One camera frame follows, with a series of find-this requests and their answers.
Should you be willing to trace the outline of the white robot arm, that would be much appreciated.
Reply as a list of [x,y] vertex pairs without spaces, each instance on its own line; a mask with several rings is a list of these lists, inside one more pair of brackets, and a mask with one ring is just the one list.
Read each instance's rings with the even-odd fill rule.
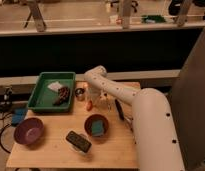
[[91,95],[103,90],[132,107],[132,128],[140,171],[185,171],[170,104],[154,88],[134,88],[106,78],[103,66],[84,74]]

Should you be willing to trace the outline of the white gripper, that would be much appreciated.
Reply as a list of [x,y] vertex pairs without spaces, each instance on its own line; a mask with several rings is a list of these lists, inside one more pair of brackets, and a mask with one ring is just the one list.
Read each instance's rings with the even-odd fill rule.
[[94,107],[105,107],[106,109],[110,109],[108,94],[105,91],[89,85],[87,92],[88,99],[92,102]]

